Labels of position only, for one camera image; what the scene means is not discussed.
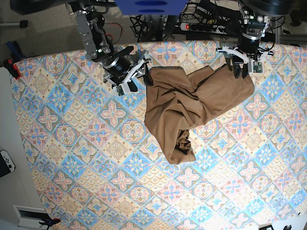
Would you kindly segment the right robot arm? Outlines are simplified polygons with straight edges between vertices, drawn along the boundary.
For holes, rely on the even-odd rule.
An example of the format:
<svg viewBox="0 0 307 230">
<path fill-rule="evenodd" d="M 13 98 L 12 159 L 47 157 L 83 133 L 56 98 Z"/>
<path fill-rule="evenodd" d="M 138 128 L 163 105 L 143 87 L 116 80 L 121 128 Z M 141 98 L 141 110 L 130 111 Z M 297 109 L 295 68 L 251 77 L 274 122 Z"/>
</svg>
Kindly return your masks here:
<svg viewBox="0 0 307 230">
<path fill-rule="evenodd" d="M 119 96 L 138 91 L 134 78 L 143 78 L 146 86 L 153 85 L 147 66 L 150 59 L 146 57 L 145 52 L 137 51 L 133 55 L 133 46 L 127 46 L 118 52 L 107 37 L 103 13 L 98 12 L 94 7 L 103 6 L 108 9 L 114 6 L 113 3 L 74 0 L 67 5 L 71 7 L 72 13 L 76 14 L 77 29 L 82 36 L 87 59 L 100 64 L 105 71 L 104 83 L 110 83 Z"/>
</svg>

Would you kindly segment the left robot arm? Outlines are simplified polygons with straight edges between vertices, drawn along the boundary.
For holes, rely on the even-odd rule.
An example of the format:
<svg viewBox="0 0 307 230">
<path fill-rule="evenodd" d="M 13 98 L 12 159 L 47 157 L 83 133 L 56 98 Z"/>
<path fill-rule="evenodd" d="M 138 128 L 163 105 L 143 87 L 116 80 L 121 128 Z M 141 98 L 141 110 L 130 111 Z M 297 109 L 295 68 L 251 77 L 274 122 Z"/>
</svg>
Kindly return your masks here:
<svg viewBox="0 0 307 230">
<path fill-rule="evenodd" d="M 226 64 L 234 77 L 245 78 L 250 73 L 262 73 L 262 60 L 273 56 L 275 41 L 271 47 L 261 47 L 261 39 L 267 29 L 273 28 L 270 23 L 274 17 L 289 14 L 295 4 L 294 0 L 240 0 L 238 2 L 241 18 L 237 46 L 219 47 L 216 52 L 222 53 Z"/>
</svg>

